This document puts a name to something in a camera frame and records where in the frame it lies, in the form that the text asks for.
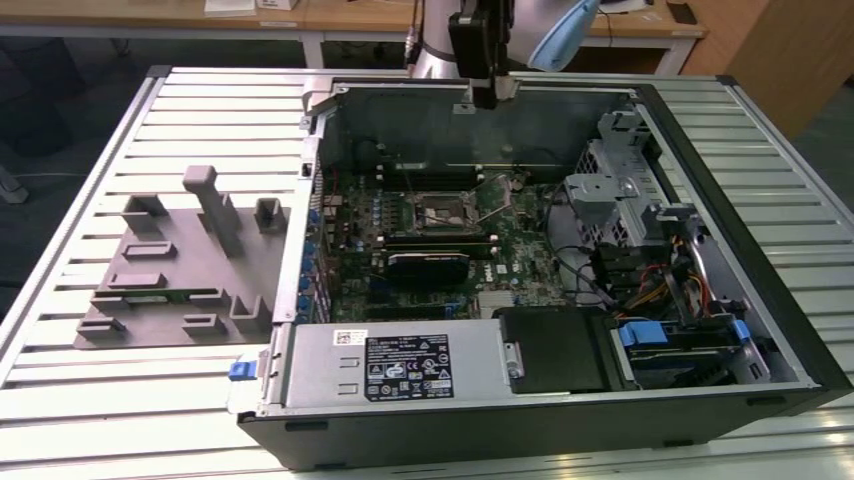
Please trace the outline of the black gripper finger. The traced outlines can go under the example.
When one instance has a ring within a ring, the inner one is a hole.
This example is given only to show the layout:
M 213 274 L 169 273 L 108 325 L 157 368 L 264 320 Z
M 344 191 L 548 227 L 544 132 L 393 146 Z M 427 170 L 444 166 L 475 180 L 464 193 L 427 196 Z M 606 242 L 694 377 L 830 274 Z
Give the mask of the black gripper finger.
M 468 80 L 472 104 L 492 110 L 499 103 L 497 79 L 508 73 L 507 44 L 515 2 L 461 1 L 448 18 L 448 34 L 459 76 Z

